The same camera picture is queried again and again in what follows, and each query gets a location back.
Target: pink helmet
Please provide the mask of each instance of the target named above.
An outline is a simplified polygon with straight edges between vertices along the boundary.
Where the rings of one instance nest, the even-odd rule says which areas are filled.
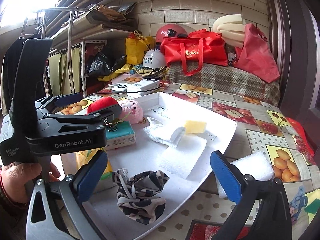
[[[181,26],[177,24],[167,24],[157,31],[156,43],[161,43],[164,37],[177,37],[179,34],[187,36],[186,30]]]

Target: green sponge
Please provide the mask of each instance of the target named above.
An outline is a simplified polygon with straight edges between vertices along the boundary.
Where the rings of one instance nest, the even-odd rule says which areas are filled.
[[[316,198],[312,203],[304,208],[305,212],[316,214],[320,207],[320,199]]]

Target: brick wall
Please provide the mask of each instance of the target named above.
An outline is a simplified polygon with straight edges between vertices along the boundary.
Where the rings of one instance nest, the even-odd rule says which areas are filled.
[[[167,23],[179,23],[187,32],[208,27],[209,19],[228,14],[242,14],[269,37],[266,0],[105,0],[108,6],[138,2],[132,14],[144,36],[156,36]],[[124,41],[113,41],[118,52],[125,51]]]

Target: teal box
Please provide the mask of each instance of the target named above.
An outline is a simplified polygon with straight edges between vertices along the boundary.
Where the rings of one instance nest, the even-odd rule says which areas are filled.
[[[104,147],[104,150],[111,150],[131,145],[136,142],[136,135],[128,121],[118,123],[116,131],[108,131],[107,128],[106,136],[107,145]]]

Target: white helmet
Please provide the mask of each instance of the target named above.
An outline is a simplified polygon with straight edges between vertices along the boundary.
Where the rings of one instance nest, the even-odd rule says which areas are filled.
[[[143,58],[142,66],[152,69],[161,68],[166,66],[164,55],[159,49],[151,49],[147,51]]]

